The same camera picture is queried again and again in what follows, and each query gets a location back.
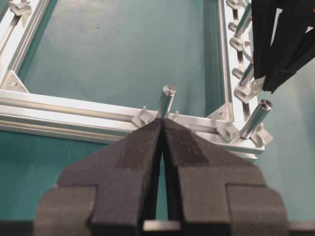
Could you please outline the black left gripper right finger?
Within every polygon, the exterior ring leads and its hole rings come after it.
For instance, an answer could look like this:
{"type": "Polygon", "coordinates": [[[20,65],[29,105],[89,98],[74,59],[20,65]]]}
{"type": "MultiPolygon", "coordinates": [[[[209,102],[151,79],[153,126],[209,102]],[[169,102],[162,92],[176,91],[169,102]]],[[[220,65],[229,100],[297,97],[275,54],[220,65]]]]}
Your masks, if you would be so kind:
{"type": "Polygon", "coordinates": [[[168,217],[186,236],[286,236],[286,210],[260,169],[163,120],[168,217]]]}

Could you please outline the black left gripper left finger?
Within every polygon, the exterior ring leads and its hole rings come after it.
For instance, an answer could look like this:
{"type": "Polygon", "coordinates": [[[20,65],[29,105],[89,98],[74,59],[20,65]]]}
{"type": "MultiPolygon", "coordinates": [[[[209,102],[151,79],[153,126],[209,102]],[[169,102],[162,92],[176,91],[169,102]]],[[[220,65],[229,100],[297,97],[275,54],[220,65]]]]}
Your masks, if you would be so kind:
{"type": "Polygon", "coordinates": [[[139,236],[156,216],[162,121],[63,169],[37,207],[35,236],[139,236]]]}

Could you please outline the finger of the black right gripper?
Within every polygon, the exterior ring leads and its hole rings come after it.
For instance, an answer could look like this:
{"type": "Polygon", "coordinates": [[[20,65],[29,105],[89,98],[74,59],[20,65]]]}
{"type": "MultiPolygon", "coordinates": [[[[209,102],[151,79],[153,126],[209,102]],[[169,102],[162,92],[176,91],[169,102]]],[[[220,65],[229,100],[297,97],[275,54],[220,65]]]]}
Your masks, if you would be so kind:
{"type": "Polygon", "coordinates": [[[288,0],[279,14],[263,90],[274,92],[315,57],[315,2],[288,0]]]}
{"type": "Polygon", "coordinates": [[[252,36],[254,77],[266,75],[277,9],[283,8],[282,0],[252,0],[252,36]]]}

